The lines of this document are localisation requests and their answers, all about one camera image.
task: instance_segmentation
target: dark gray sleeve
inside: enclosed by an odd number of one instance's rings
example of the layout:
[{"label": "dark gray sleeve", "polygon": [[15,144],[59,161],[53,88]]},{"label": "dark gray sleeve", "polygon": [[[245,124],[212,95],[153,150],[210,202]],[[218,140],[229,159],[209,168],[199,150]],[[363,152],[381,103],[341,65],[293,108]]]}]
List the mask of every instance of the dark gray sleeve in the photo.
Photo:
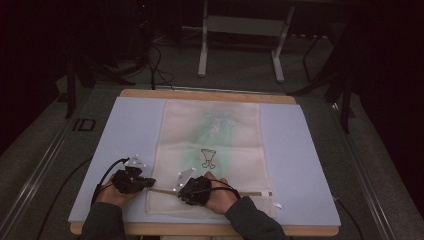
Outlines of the dark gray sleeve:
[{"label": "dark gray sleeve", "polygon": [[234,203],[225,213],[234,230],[249,240],[286,239],[281,225],[264,212],[258,210],[249,197]]},{"label": "dark gray sleeve", "polygon": [[109,203],[94,203],[82,227],[80,240],[124,240],[122,209]]}]

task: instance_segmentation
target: person's left hand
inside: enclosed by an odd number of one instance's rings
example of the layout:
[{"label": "person's left hand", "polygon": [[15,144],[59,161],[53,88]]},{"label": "person's left hand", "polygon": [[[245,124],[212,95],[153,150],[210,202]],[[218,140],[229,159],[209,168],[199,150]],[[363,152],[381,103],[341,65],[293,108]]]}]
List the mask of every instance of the person's left hand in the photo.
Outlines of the person's left hand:
[{"label": "person's left hand", "polygon": [[119,190],[113,185],[112,181],[109,180],[106,185],[102,186],[102,189],[96,198],[96,202],[110,203],[122,208],[139,194],[140,192],[129,194],[120,193]]}]

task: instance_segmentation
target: white fabric bag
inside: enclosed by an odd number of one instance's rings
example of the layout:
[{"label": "white fabric bag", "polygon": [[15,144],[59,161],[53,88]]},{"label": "white fabric bag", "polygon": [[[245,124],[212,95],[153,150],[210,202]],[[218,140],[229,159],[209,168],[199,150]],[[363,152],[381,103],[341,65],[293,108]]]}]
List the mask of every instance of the white fabric bag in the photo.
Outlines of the white fabric bag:
[{"label": "white fabric bag", "polygon": [[[258,209],[275,217],[272,188],[266,169],[259,104],[197,100],[168,100],[162,119],[152,177],[154,189],[172,191],[178,173],[196,168],[194,178],[212,172],[218,179],[253,196]],[[147,212],[185,218],[222,218],[190,206],[173,195],[149,191]]]}]

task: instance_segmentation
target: white metal table leg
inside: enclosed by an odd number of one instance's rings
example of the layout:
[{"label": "white metal table leg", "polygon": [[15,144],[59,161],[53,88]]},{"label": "white metal table leg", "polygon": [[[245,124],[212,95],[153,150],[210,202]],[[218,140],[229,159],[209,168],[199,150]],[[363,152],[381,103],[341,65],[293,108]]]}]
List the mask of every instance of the white metal table leg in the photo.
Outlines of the white metal table leg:
[{"label": "white metal table leg", "polygon": [[203,2],[203,28],[202,28],[202,50],[200,51],[199,77],[206,76],[206,64],[208,61],[208,0]]},{"label": "white metal table leg", "polygon": [[280,62],[280,53],[281,53],[281,49],[283,48],[284,40],[287,37],[287,31],[290,26],[290,21],[293,16],[293,12],[294,12],[294,7],[290,7],[289,12],[287,13],[286,21],[283,24],[281,29],[280,41],[278,42],[278,46],[275,50],[271,51],[272,63],[274,64],[275,77],[277,82],[280,82],[280,83],[284,81],[283,70],[282,70],[281,62]]}]

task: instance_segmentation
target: dark background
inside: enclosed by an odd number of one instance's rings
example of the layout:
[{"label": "dark background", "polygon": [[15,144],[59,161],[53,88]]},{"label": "dark background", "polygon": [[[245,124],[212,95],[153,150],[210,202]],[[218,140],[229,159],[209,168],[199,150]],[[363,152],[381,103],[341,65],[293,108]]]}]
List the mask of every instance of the dark background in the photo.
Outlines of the dark background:
[{"label": "dark background", "polygon": [[[230,4],[216,1],[215,5],[210,2],[210,11],[223,14],[236,11],[240,16],[279,18],[279,11],[282,11],[270,8],[272,4],[261,8],[239,6],[240,1]],[[110,38],[108,32],[123,31],[121,36],[126,36],[125,33],[134,29],[134,16],[126,19],[128,28],[122,28],[106,25],[95,1],[9,0],[0,4],[2,153],[58,97],[55,81],[65,74],[65,40],[75,37],[93,58],[113,64],[122,52],[119,49],[127,47],[127,40]],[[344,7],[342,13],[334,11],[334,7],[311,6],[306,4],[296,9],[291,33],[309,37],[325,34],[322,25],[326,21],[346,21],[346,16],[355,13],[360,16],[358,28],[362,30],[355,36],[368,50],[355,56],[358,69],[354,73],[354,91],[360,95],[364,109],[424,216],[421,186],[424,183],[424,24],[420,16],[421,5],[414,1],[381,1],[366,11]],[[155,8],[155,26],[171,34],[177,42],[181,38],[182,25],[201,26],[202,1],[158,0]],[[114,14],[126,16],[127,10],[125,7],[116,9]],[[351,45],[350,51],[354,52],[355,47]]]}]

